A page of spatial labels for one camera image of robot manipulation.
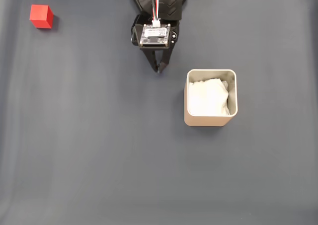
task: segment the robotic arm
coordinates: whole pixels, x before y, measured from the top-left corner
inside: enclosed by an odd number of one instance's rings
[[[146,55],[151,67],[161,73],[169,64],[172,50],[179,37],[182,4],[186,0],[134,0],[141,14],[132,27],[132,43]],[[157,63],[155,51],[163,50]]]

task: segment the circuit board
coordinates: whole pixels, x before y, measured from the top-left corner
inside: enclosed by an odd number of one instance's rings
[[[140,46],[168,46],[170,24],[153,27],[153,25],[144,25],[140,38]]]

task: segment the black bracket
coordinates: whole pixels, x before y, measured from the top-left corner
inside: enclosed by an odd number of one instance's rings
[[[179,21],[166,21],[161,20],[162,24],[170,25],[169,41],[166,46],[142,46],[140,45],[140,38],[145,24],[151,24],[152,19],[147,15],[137,15],[132,27],[132,43],[133,45],[139,46],[139,48],[144,52],[147,57],[151,67],[157,73],[161,73],[165,67],[169,64],[170,57],[175,44],[179,37]],[[162,59],[158,64],[156,60],[156,51],[162,50]]]

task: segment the connector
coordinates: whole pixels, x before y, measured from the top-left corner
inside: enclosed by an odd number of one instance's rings
[[[160,25],[160,19],[159,19],[159,20],[153,20],[153,27],[156,27],[156,28],[161,27],[161,25]]]

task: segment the black plastic housing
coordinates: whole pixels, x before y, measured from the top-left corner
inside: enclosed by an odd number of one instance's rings
[[[182,4],[186,0],[159,0],[159,18],[164,20],[181,20]],[[152,15],[152,0],[134,0],[141,12]]]

